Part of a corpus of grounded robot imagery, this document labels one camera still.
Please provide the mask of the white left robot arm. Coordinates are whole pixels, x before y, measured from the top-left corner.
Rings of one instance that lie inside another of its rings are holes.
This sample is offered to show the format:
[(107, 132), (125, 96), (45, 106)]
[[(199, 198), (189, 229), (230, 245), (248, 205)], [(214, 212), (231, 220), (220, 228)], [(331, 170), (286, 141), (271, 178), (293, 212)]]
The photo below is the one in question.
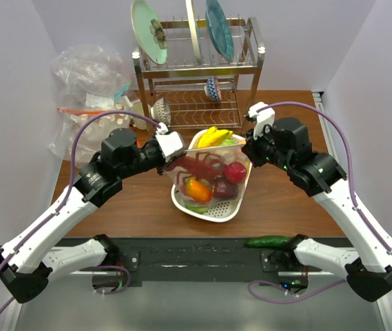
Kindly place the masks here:
[(119, 249), (104, 234), (57, 253), (51, 249), (78, 222), (120, 192), (123, 179), (162, 168), (170, 156), (165, 150), (166, 136), (165, 131), (157, 131), (138, 147), (134, 131), (113, 130), (56, 202), (19, 236), (0, 245), (0, 279), (13, 299), (29, 302), (49, 282), (73, 271), (116, 266)]

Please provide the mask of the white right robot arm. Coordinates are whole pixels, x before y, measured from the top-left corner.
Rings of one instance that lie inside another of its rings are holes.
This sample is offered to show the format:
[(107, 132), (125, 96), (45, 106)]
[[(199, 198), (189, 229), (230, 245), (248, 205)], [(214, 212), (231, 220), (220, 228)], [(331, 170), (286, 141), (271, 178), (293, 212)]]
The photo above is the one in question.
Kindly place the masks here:
[(289, 117), (247, 131), (242, 151), (256, 167), (271, 164), (321, 205), (343, 230), (354, 250), (318, 243), (298, 234), (276, 248), (270, 261), (291, 271), (311, 266), (346, 281), (362, 299), (374, 302), (392, 291), (392, 238), (378, 222), (351, 200), (349, 179), (329, 154), (315, 152), (308, 129)]

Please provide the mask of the clear polka dot zip bag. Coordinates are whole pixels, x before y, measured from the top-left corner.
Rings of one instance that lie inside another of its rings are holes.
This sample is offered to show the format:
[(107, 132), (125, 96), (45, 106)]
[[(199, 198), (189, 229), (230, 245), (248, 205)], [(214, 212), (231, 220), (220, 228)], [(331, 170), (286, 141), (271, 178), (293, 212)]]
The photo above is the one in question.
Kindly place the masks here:
[(165, 173), (185, 206), (209, 207), (239, 200), (251, 171), (243, 143), (196, 148), (171, 161)]

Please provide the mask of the red plastic lobster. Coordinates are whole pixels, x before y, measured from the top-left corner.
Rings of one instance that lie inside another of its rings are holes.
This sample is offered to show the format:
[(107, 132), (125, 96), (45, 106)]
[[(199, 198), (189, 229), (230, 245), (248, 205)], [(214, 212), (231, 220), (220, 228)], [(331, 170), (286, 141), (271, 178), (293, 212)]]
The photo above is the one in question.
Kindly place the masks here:
[(213, 183), (214, 179), (223, 175), (226, 165), (219, 154), (196, 152), (195, 157), (185, 155), (177, 158), (165, 168), (165, 171), (173, 172), (179, 168), (175, 174), (176, 185), (185, 183), (190, 178)]

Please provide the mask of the orange red pepper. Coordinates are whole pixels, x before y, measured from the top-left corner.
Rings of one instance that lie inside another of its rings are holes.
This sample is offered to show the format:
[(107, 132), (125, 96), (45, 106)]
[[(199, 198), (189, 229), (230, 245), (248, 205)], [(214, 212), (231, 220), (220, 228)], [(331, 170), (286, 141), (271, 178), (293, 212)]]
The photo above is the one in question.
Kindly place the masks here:
[(198, 203), (209, 203), (212, 191), (203, 182), (190, 178), (185, 183), (185, 194)]

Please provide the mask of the dark red apple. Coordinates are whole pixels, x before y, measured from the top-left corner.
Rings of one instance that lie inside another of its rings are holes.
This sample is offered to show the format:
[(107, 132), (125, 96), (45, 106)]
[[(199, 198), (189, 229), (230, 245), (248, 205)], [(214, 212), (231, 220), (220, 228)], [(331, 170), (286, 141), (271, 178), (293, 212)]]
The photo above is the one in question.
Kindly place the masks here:
[(236, 183), (231, 183), (224, 178), (219, 178), (214, 184), (213, 197), (217, 199), (234, 199), (239, 191), (239, 186)]

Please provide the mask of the small red strawberry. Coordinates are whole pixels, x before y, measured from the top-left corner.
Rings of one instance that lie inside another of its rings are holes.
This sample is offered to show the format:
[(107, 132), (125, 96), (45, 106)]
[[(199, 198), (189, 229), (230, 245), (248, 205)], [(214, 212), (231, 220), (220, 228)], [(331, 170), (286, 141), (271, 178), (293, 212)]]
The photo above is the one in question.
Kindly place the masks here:
[(247, 176), (247, 168), (239, 161), (232, 162), (224, 169), (224, 176), (231, 183), (241, 184)]

